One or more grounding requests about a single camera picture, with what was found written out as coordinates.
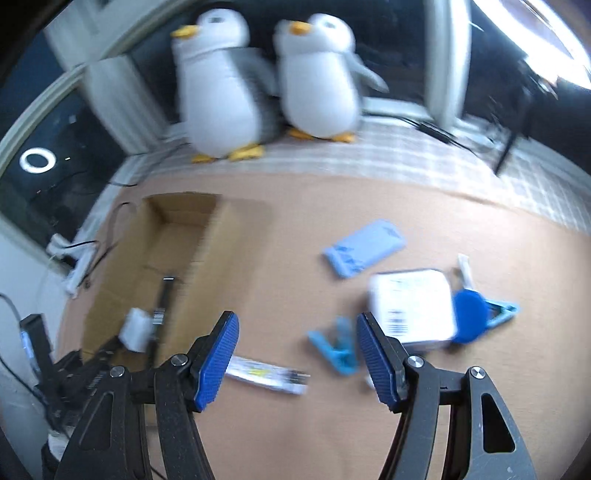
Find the barcode label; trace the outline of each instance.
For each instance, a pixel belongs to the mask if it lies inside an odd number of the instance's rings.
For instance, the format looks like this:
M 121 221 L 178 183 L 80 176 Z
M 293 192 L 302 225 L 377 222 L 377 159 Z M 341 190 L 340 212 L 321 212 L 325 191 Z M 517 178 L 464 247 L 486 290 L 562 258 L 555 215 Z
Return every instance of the barcode label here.
M 408 333 L 408 324 L 404 311 L 389 310 L 386 318 L 386 336 L 396 337 Z

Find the black metal bracket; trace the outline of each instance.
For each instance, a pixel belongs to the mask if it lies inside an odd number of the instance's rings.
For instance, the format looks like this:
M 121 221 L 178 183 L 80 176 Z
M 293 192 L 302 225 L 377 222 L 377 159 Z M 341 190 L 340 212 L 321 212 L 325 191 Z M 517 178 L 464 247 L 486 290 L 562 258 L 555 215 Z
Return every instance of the black metal bracket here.
M 395 376 L 402 376 L 398 362 L 403 359 L 408 388 L 407 399 L 392 409 L 402 415 L 379 480 L 427 477 L 440 405 L 452 407 L 442 480 L 505 480 L 513 475 L 535 480 L 517 425 L 483 368 L 471 367 L 465 374 L 435 368 L 420 356 L 409 356 L 396 338 L 384 336 L 373 315 L 361 318 L 394 364 Z M 397 378 L 397 390 L 400 383 Z
M 74 431 L 56 480 L 151 480 L 144 424 L 145 403 L 154 403 L 168 480 L 214 480 L 193 418 L 199 372 L 224 322 L 195 340 L 186 353 L 158 368 L 130 373 L 113 367 L 97 386 Z M 391 364 L 400 422 L 379 480 L 424 480 L 433 451 L 440 405 L 451 405 L 442 480 L 535 480 L 524 441 L 487 373 L 440 370 L 406 353 L 384 336 L 370 313 L 367 322 Z

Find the checkered tablecloth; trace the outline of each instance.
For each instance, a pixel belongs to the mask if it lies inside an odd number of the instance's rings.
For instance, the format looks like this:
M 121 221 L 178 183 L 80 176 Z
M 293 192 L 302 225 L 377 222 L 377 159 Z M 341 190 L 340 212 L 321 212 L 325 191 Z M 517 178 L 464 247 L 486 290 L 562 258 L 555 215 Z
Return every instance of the checkered tablecloth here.
M 490 165 L 498 152 L 474 155 L 411 128 L 367 120 L 354 144 L 283 137 L 267 145 L 263 158 L 241 162 L 192 164 L 192 148 L 177 148 L 177 144 L 166 144 L 147 155 L 136 178 L 149 170 L 150 176 L 312 173 L 417 183 L 518 206 L 591 235 L 591 192 L 546 171 L 535 161 L 514 156 L 497 178 Z M 175 153 L 161 162 L 173 149 Z

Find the glass window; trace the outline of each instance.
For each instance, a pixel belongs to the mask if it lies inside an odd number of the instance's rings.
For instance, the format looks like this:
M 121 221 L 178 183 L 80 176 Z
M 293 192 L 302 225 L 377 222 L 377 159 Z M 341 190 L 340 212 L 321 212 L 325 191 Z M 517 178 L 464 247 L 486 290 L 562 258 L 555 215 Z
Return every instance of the glass window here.
M 424 103 L 425 13 L 421 1 L 237 0 L 221 4 L 227 5 L 244 15 L 251 31 L 251 46 L 261 48 L 269 59 L 275 59 L 272 36 L 279 20 L 307 20 L 319 12 L 335 15 L 351 26 L 357 53 L 390 88 L 387 95 L 371 95 Z M 216 6 L 220 2 L 187 10 L 128 52 L 172 123 L 178 122 L 178 111 L 170 33 Z
M 21 113 L 62 73 L 43 32 L 27 47 L 0 88 L 0 138 Z
M 506 125 L 515 115 L 515 99 L 521 88 L 519 60 L 523 54 L 482 11 L 470 2 L 472 51 L 464 115 Z
M 472 2 L 472 56 L 464 115 L 506 127 L 517 119 L 523 85 L 519 61 L 524 54 Z M 591 92 L 558 80 L 558 99 L 546 96 L 536 104 L 531 137 L 591 173 Z
M 43 248 L 54 233 L 72 241 L 124 158 L 83 98 L 72 92 L 0 177 L 0 211 Z

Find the blue clothespin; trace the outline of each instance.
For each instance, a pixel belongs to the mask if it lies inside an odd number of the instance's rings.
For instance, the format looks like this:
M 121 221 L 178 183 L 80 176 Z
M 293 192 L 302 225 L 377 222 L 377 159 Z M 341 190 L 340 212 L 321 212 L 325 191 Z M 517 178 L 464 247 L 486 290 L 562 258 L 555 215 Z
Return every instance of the blue clothespin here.
M 336 333 L 335 346 L 332 346 L 324 335 L 315 330 L 308 332 L 308 338 L 338 373 L 353 375 L 358 370 L 359 364 L 355 358 L 355 341 L 351 321 L 344 317 L 337 317 Z
M 486 329 L 498 327 L 501 323 L 505 323 L 511 320 L 515 315 L 519 313 L 519 305 L 516 303 L 510 303 L 507 301 L 500 300 L 489 300 L 486 299 L 490 310 L 495 315 L 493 318 L 486 322 Z

